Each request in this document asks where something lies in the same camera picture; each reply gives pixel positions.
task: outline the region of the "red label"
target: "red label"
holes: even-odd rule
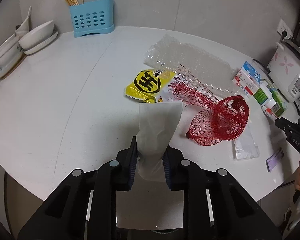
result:
[[[253,95],[252,91],[251,91],[247,86],[245,86],[245,90],[246,90],[250,95]]]

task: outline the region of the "silver screw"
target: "silver screw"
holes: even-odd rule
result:
[[[226,176],[228,174],[228,172],[225,169],[220,169],[218,170],[219,175],[221,176]]]
[[[181,163],[182,166],[189,166],[190,165],[190,161],[186,160],[186,159],[182,160],[180,163]]]
[[[111,167],[116,167],[116,166],[119,165],[119,162],[118,162],[117,160],[112,160],[112,161],[109,162],[109,165],[110,165]]]
[[[80,175],[81,175],[81,173],[82,173],[82,171],[81,171],[81,170],[74,170],[74,171],[72,171],[72,175],[73,175],[73,176],[75,176],[75,177],[78,177],[78,176],[80,176]]]

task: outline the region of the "blue utensil holder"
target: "blue utensil holder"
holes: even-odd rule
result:
[[[97,0],[70,6],[74,37],[105,34],[114,30],[113,0]]]

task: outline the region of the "white cloth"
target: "white cloth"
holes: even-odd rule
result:
[[[162,156],[179,124],[183,102],[140,103],[138,172],[143,179],[165,182]]]

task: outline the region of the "pink flower pattern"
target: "pink flower pattern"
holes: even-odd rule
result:
[[[273,60],[276,61],[277,58],[278,58],[278,52],[276,52],[276,54],[274,54],[274,56],[272,57],[272,59],[270,60],[270,62],[272,62]]]
[[[284,56],[284,62],[280,63],[279,65],[283,66],[283,67],[286,66],[286,68],[285,68],[286,75],[288,75],[288,73],[289,73],[288,66],[289,67],[293,67],[294,66],[292,63],[287,63],[287,57],[286,56]]]

